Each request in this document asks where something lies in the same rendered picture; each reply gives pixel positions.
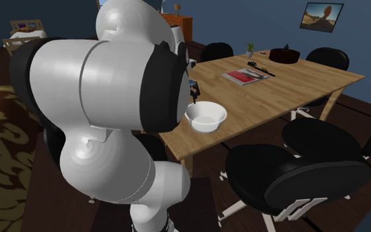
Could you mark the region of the dark brown round lidded pot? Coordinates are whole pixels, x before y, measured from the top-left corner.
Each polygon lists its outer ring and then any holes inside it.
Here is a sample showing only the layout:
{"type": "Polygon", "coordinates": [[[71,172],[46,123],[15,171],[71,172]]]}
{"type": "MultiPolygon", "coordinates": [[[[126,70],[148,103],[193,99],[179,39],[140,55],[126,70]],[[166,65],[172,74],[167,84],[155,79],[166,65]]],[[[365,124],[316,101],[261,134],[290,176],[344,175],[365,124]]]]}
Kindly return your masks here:
{"type": "Polygon", "coordinates": [[[300,52],[290,49],[289,45],[286,44],[284,48],[275,48],[270,51],[269,60],[282,63],[282,64],[293,64],[299,60],[300,52]]]}

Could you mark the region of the wooden table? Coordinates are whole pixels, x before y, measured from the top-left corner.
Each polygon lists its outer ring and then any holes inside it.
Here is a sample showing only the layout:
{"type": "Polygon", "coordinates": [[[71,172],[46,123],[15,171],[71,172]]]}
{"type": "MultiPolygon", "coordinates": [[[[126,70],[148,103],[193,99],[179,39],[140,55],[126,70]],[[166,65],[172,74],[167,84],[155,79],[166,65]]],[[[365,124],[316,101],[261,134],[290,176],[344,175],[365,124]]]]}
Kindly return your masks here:
{"type": "Polygon", "coordinates": [[[320,120],[326,120],[333,105],[344,89],[364,77],[348,71],[299,59],[294,64],[270,61],[259,51],[252,57],[236,55],[197,64],[189,77],[197,81],[199,100],[215,102],[227,110],[227,118],[219,129],[210,134],[193,131],[187,119],[179,126],[160,136],[175,158],[192,171],[192,157],[198,152],[226,141],[234,136],[267,123],[318,98],[328,96],[320,120]],[[246,67],[254,61],[275,76],[240,86],[221,74],[246,67]]]}

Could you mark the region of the long black tool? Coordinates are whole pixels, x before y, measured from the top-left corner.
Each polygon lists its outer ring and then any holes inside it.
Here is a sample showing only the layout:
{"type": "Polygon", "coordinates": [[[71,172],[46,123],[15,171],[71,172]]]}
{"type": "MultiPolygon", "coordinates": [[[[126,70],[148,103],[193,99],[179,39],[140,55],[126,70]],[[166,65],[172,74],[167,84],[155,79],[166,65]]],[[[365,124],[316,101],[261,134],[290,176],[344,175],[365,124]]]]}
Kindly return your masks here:
{"type": "Polygon", "coordinates": [[[253,68],[255,68],[255,69],[259,70],[259,71],[262,71],[263,73],[266,73],[266,74],[268,74],[270,76],[275,76],[274,74],[268,72],[267,69],[258,67],[257,63],[254,62],[254,61],[249,61],[247,63],[247,65],[250,66],[250,67],[253,67],[253,68]]]}

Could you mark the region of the brown and yellow patterned rug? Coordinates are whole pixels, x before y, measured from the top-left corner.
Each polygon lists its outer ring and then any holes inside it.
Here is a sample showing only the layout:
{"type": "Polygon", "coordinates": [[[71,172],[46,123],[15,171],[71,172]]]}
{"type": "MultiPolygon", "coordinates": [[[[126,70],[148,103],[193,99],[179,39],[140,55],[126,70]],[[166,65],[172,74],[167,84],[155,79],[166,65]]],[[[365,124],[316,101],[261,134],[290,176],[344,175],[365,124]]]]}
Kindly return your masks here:
{"type": "Polygon", "coordinates": [[[12,86],[0,86],[0,232],[20,232],[41,127],[12,86]]]}

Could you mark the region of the wooden bed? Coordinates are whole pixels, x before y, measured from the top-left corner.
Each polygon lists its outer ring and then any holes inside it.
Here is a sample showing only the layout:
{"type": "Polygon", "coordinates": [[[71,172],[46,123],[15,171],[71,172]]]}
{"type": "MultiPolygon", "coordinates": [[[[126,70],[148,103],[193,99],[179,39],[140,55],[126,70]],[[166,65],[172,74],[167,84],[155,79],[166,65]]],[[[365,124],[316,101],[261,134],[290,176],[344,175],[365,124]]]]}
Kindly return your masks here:
{"type": "Polygon", "coordinates": [[[26,42],[47,37],[40,19],[11,20],[10,23],[13,28],[10,32],[11,36],[8,39],[2,39],[2,42],[11,57],[14,51],[26,42]]]}

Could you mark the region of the orange chest of drawers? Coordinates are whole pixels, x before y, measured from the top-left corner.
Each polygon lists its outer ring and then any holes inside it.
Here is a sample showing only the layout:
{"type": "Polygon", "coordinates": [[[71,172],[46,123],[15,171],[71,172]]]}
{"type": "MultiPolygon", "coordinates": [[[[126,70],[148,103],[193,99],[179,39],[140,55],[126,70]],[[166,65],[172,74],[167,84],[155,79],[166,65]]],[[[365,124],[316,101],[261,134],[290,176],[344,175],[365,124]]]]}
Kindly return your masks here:
{"type": "Polygon", "coordinates": [[[167,13],[163,9],[163,3],[161,4],[159,13],[167,21],[170,26],[180,26],[184,40],[186,42],[192,41],[192,21],[193,18],[189,16],[180,15],[181,6],[175,4],[175,13],[167,13]]]}

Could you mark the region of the white bowl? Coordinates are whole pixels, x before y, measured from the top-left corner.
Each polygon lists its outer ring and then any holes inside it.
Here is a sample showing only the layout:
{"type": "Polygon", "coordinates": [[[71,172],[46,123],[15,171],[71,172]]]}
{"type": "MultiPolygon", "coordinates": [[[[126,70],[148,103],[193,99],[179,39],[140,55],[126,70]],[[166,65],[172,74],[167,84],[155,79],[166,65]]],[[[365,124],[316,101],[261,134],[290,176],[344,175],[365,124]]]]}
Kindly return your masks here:
{"type": "Polygon", "coordinates": [[[227,118],[227,110],[215,102],[197,101],[188,105],[185,117],[194,131],[211,133],[227,118]]]}

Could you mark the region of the black office chair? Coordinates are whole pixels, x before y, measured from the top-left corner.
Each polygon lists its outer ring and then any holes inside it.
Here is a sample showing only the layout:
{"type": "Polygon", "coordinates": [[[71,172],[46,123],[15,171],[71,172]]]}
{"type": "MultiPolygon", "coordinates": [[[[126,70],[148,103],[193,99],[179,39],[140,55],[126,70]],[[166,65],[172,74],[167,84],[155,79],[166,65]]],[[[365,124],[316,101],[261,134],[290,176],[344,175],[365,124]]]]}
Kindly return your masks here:
{"type": "MultiPolygon", "coordinates": [[[[349,57],[347,56],[347,54],[339,49],[330,47],[319,47],[311,51],[306,57],[306,60],[336,69],[341,69],[344,71],[349,68],[349,57]]],[[[297,114],[300,114],[304,117],[313,118],[313,116],[308,114],[309,107],[323,105],[328,100],[328,98],[328,96],[324,96],[291,111],[291,120],[295,120],[297,118],[297,114]]]]}
{"type": "Polygon", "coordinates": [[[200,54],[200,61],[206,62],[206,61],[213,61],[216,59],[222,59],[227,57],[232,57],[233,54],[233,48],[228,44],[224,42],[217,42],[217,43],[210,43],[207,46],[204,47],[200,54]]]}
{"type": "Polygon", "coordinates": [[[289,200],[337,200],[363,187],[371,178],[371,137],[365,147],[347,131],[326,121],[298,118],[283,127],[284,145],[297,158],[280,165],[267,200],[283,191],[289,200]]]}
{"type": "Polygon", "coordinates": [[[267,231],[276,232],[276,222],[295,221],[317,204],[348,198],[370,178],[363,158],[306,158],[271,144],[236,146],[220,179],[228,180],[240,200],[218,214],[218,224],[250,206],[262,213],[267,231]]]}

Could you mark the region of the framed desert wall picture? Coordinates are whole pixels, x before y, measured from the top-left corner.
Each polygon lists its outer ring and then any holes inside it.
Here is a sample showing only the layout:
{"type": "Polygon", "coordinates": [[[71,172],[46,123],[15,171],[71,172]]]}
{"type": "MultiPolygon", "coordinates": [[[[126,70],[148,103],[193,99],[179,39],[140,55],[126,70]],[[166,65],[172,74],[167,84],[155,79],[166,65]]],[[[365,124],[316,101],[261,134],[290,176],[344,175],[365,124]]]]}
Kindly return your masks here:
{"type": "Polygon", "coordinates": [[[308,2],[299,28],[332,33],[343,6],[343,3],[308,2]]]}

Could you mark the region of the red and grey magazine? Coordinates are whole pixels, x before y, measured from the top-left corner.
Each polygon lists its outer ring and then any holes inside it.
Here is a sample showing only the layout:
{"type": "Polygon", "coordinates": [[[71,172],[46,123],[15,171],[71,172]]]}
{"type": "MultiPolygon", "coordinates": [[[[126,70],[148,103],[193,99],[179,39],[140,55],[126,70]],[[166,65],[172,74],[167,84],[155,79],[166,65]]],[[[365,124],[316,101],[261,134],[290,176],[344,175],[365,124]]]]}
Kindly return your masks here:
{"type": "Polygon", "coordinates": [[[260,72],[248,68],[222,73],[221,75],[226,79],[239,84],[240,86],[245,86],[247,84],[251,84],[269,78],[269,76],[266,74],[262,74],[260,72]]]}

